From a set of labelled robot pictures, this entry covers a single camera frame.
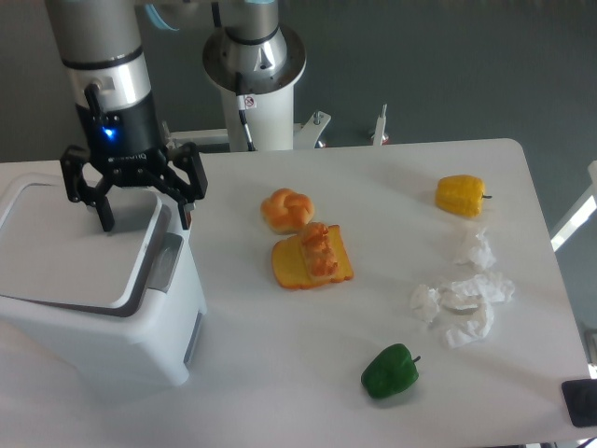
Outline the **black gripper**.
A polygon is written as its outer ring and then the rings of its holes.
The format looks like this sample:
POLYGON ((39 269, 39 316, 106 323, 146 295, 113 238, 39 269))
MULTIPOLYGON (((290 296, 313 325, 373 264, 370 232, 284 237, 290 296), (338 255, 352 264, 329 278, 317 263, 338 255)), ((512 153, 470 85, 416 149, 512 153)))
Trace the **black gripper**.
POLYGON ((76 108, 88 147, 69 146, 60 158, 68 199, 94 209, 105 232, 112 231, 114 215, 107 198, 113 186, 154 187, 177 203, 182 228, 189 230, 191 211, 207 192, 208 180, 199 147, 187 142, 168 151, 160 134, 153 95, 140 102, 106 110, 98 92, 86 92, 76 108), (92 187, 84 177, 90 164, 102 175, 92 187))

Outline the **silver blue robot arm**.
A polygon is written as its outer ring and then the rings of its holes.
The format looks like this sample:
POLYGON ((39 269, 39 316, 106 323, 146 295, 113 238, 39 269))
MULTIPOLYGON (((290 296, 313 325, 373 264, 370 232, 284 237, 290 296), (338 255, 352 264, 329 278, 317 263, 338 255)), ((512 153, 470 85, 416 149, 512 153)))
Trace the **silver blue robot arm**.
MULTIPOLYGON (((93 208, 110 231, 109 190, 152 187, 177 203, 188 226, 207 178, 196 145, 169 148, 163 138, 134 2, 49 1, 46 9, 87 140, 61 158, 68 198, 93 208)), ((290 70, 304 59, 290 48, 277 3, 214 2, 211 10, 215 32, 203 61, 221 90, 232 149, 290 149, 290 70)))

